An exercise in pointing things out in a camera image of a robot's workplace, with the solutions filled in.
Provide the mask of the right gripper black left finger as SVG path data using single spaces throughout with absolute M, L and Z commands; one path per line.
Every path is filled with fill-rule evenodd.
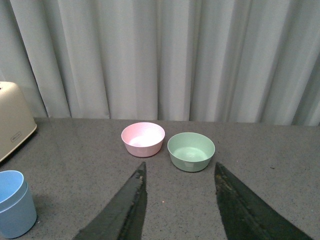
M 146 163 L 135 170 L 75 240 L 140 240 L 147 208 Z

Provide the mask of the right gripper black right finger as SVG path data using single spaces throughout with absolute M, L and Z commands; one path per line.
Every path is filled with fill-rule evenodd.
M 225 166 L 215 164 L 216 199 L 229 240 L 310 240 Z

